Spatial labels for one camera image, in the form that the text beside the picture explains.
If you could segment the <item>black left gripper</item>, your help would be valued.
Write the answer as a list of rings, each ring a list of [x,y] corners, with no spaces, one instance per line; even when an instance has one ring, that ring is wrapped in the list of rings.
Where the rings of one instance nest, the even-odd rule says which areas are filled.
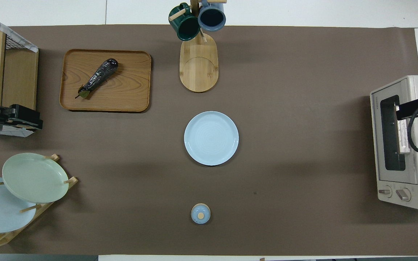
[[[20,121],[10,122],[9,117]],[[40,117],[40,112],[30,109],[28,107],[12,104],[11,107],[0,106],[0,130],[3,126],[14,126],[25,129],[43,129],[43,121]]]

